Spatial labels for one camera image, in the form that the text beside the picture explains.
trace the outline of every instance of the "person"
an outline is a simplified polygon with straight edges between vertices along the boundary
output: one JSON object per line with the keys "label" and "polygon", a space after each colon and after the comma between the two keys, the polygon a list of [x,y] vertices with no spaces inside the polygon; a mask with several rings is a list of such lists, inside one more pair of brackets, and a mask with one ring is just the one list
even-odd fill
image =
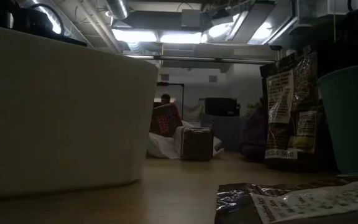
{"label": "person", "polygon": [[170,101],[171,101],[171,96],[170,96],[170,95],[168,95],[168,94],[163,94],[163,95],[161,96],[161,104],[162,104],[162,105],[169,104]]}

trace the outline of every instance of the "ceiling beam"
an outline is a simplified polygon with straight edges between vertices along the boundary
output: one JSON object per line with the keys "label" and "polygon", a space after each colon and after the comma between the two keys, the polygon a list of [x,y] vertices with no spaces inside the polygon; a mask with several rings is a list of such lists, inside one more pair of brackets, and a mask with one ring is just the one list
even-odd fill
{"label": "ceiling beam", "polygon": [[[177,2],[177,3],[182,3],[182,0],[135,0],[135,1],[131,1],[131,2]],[[210,0],[186,0],[186,3],[198,3],[198,4],[202,4],[202,3],[211,3],[212,1]]]}

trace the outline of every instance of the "red box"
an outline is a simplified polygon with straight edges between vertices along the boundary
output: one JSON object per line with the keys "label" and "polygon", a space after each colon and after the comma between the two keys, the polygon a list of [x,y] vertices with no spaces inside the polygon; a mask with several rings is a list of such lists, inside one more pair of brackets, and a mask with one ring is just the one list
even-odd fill
{"label": "red box", "polygon": [[169,103],[153,109],[151,133],[172,137],[179,126],[183,126],[183,124],[175,104]]}

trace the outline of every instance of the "air vent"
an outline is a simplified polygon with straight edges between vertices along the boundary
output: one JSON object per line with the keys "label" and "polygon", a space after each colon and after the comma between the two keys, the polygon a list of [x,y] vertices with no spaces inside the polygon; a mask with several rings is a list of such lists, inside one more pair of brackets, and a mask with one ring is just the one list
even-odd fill
{"label": "air vent", "polygon": [[161,74],[161,81],[169,81],[169,74]]}
{"label": "air vent", "polygon": [[216,82],[218,82],[218,76],[217,76],[217,75],[210,75],[210,76],[209,76],[209,82],[210,82],[210,83],[216,83]]}

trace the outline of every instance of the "plastic bag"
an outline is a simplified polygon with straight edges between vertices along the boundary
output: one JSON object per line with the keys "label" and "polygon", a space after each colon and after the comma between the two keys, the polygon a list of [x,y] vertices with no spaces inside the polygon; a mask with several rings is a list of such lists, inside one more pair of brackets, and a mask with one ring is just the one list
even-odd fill
{"label": "plastic bag", "polygon": [[358,182],[296,190],[282,196],[250,196],[264,224],[358,211]]}
{"label": "plastic bag", "polygon": [[[252,199],[252,195],[257,197],[278,197],[297,190],[317,189],[320,187],[343,186],[350,183],[350,179],[325,179],[307,184],[296,186],[291,185],[256,185],[256,184],[228,184],[220,185],[217,193],[215,224],[262,224],[258,210]],[[358,194],[358,190],[352,191],[353,196]],[[302,218],[296,220],[286,220],[280,224],[290,223],[318,223],[318,224],[350,224],[358,223],[358,210],[351,213],[342,213],[333,216]]]}
{"label": "plastic bag", "polygon": [[273,167],[315,169],[318,114],[316,54],[306,48],[260,68],[266,78],[268,138],[265,161]]}

